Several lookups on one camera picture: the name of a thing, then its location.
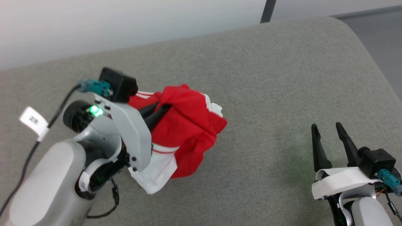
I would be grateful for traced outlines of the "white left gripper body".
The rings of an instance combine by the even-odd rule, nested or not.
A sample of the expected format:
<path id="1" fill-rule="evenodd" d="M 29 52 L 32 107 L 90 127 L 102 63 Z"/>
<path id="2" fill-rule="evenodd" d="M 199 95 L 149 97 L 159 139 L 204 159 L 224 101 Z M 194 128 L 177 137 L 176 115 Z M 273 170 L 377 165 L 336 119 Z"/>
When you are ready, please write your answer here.
<path id="1" fill-rule="evenodd" d="M 125 143 L 131 168 L 137 172 L 145 170 L 151 162 L 152 136 L 140 112 L 126 103 L 117 103 L 95 94 L 99 107 L 111 116 L 112 122 Z"/>

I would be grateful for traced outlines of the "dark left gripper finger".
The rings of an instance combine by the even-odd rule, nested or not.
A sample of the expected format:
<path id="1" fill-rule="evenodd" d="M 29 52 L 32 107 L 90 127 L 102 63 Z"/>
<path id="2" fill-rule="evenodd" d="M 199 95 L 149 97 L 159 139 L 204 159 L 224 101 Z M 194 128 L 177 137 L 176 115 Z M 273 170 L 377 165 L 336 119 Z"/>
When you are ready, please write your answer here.
<path id="1" fill-rule="evenodd" d="M 142 118 L 147 118 L 151 114 L 153 114 L 153 112 L 155 111 L 155 109 L 158 106 L 158 104 L 159 104 L 159 102 L 155 102 L 153 104 L 150 104 L 148 106 L 145 106 L 145 107 L 142 107 L 142 108 L 138 109 L 138 111 L 140 112 Z"/>
<path id="2" fill-rule="evenodd" d="M 150 131 L 154 130 L 172 105 L 156 107 L 153 114 L 146 118 L 146 125 Z"/>

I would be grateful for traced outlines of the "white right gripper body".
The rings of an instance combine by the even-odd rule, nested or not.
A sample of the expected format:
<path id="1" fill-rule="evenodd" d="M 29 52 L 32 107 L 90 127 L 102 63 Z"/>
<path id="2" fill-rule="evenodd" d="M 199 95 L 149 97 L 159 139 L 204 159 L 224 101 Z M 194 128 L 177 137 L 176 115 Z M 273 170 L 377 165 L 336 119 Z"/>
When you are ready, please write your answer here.
<path id="1" fill-rule="evenodd" d="M 381 181 L 370 179 L 359 167 L 320 169 L 312 184 L 312 194 L 314 199 L 323 199 L 325 196 L 377 182 Z"/>

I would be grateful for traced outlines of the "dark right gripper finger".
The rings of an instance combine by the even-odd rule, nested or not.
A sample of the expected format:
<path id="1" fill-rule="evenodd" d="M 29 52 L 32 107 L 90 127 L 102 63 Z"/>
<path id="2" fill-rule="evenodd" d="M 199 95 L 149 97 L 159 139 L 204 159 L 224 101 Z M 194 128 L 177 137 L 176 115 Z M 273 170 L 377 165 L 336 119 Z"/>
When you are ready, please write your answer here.
<path id="1" fill-rule="evenodd" d="M 314 171 L 317 173 L 321 169 L 332 168 L 333 165 L 330 160 L 327 159 L 323 150 L 323 146 L 321 144 L 321 135 L 316 124 L 312 124 L 311 134 Z"/>
<path id="2" fill-rule="evenodd" d="M 342 123 L 336 122 L 336 130 L 339 136 L 339 139 L 342 141 L 346 157 L 348 160 L 347 166 L 348 167 L 355 167 L 359 166 L 361 158 L 358 156 L 358 149 L 348 133 L 346 132 L 345 128 L 343 127 Z"/>

